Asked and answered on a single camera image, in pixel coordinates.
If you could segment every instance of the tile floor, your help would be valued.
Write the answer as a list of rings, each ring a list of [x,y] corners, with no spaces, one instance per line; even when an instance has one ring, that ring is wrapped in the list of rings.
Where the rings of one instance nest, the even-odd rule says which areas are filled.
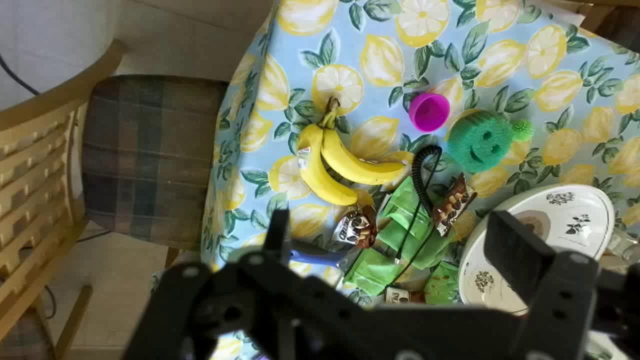
[[[85,70],[115,37],[131,49],[119,73],[229,81],[269,11],[269,0],[0,0],[0,55],[39,91]],[[0,110],[28,98],[0,73]],[[127,237],[75,247],[51,285],[54,341],[81,287],[95,287],[73,360],[121,359],[164,256]]]

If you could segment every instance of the banana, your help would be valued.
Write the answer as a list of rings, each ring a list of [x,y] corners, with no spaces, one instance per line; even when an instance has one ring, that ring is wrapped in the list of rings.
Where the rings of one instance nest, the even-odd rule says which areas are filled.
[[[338,131],[324,131],[323,158],[347,180],[357,184],[389,184],[405,177],[403,163],[362,163],[351,150],[347,150]]]
[[[298,161],[303,180],[323,201],[337,207],[357,205],[358,192],[337,183],[323,164],[324,131],[316,125],[306,127],[298,138]]]

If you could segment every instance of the blue floral tablecloth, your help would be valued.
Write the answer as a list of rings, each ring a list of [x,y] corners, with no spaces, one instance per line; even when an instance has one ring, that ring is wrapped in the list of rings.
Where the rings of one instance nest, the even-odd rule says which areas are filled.
[[[417,133],[407,114],[425,91],[452,105],[448,127],[433,137]],[[297,238],[326,243],[340,208],[303,183],[294,150],[331,96],[342,105],[338,129],[349,149],[362,158],[407,158],[427,142],[446,150],[452,125],[474,110],[535,125],[535,138],[516,142],[501,167],[469,175],[478,201],[459,221],[459,238],[513,194],[561,183],[603,189],[619,227],[640,231],[639,55],[528,0],[280,0],[216,121],[203,231],[203,258],[212,268],[263,244],[280,207],[292,211]],[[438,177],[456,173],[444,156]],[[225,344],[238,354],[241,341]]]

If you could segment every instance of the magenta cup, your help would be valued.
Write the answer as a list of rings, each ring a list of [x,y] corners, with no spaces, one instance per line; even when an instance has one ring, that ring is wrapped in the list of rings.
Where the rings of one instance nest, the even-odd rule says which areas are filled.
[[[422,93],[413,100],[408,116],[420,133],[436,133],[443,129],[451,113],[451,105],[443,95]]]

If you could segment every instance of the white plate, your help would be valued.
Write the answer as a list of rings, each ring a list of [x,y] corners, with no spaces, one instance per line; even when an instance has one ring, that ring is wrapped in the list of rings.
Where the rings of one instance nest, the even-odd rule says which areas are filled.
[[[554,250],[575,250],[600,258],[614,233],[614,207],[592,187],[547,187],[523,192],[496,211],[509,211],[528,225]],[[499,271],[485,258],[486,218],[471,234],[460,268],[460,298],[507,312],[527,312]]]

